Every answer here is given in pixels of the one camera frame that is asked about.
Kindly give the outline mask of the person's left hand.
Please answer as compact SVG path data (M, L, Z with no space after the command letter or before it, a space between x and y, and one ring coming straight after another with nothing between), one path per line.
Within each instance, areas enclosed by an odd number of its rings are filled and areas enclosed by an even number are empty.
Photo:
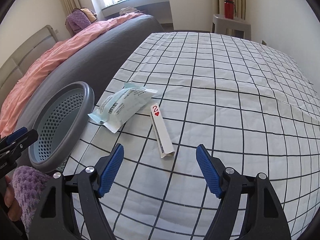
M17 199L15 198L15 191L12 187L11 179L9 176L5 176L5 181L7 184L7 188L4 195L4 203L7 206L8 217L11 221L16 222L21 219L22 216L22 208L20 207Z

